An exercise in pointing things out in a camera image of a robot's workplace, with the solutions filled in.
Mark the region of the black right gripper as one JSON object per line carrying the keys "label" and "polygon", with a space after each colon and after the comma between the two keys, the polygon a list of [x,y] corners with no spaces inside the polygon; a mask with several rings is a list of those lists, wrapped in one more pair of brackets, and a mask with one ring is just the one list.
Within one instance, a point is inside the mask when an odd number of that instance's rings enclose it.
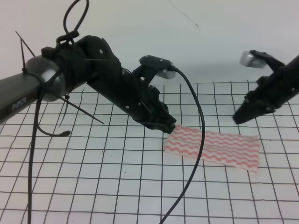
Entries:
{"label": "black right gripper", "polygon": [[244,102],[233,115],[236,124],[250,121],[259,114],[274,113],[292,98],[292,62],[284,64],[265,52],[249,52],[264,60],[272,69],[272,74],[261,76],[256,81],[257,87],[246,94]]}

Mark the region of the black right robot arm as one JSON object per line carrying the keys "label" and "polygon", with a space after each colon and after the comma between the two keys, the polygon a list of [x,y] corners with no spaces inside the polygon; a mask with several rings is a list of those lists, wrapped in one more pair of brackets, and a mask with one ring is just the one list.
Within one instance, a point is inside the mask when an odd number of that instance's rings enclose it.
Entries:
{"label": "black right robot arm", "polygon": [[284,103],[299,94],[298,56],[285,65],[265,52],[250,50],[242,53],[240,64],[257,69],[268,65],[272,74],[257,79],[257,87],[245,95],[244,102],[233,115],[236,124],[274,113]]}

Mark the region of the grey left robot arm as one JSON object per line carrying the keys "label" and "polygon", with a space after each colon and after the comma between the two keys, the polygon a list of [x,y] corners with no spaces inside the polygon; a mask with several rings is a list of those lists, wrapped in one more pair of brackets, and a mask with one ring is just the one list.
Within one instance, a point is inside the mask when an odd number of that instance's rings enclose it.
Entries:
{"label": "grey left robot arm", "polygon": [[77,36],[72,32],[57,38],[56,46],[43,48],[41,55],[25,63],[22,73],[1,80],[1,122],[35,102],[41,93],[44,101],[52,102],[87,84],[134,121],[171,133],[176,120],[150,82],[155,76],[174,78],[172,62],[143,56],[140,66],[128,71],[104,39],[88,35],[71,44]]}

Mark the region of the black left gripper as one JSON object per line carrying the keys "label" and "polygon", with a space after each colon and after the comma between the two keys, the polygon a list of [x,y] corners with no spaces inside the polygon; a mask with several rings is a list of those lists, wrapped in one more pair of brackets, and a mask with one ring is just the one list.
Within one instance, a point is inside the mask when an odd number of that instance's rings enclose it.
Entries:
{"label": "black left gripper", "polygon": [[67,90],[87,83],[134,121],[148,129],[170,134],[176,119],[160,101],[160,91],[150,85],[159,70],[172,63],[156,56],[143,56],[132,72],[123,68],[105,39],[85,36],[73,45],[63,43],[42,49],[65,77]]}

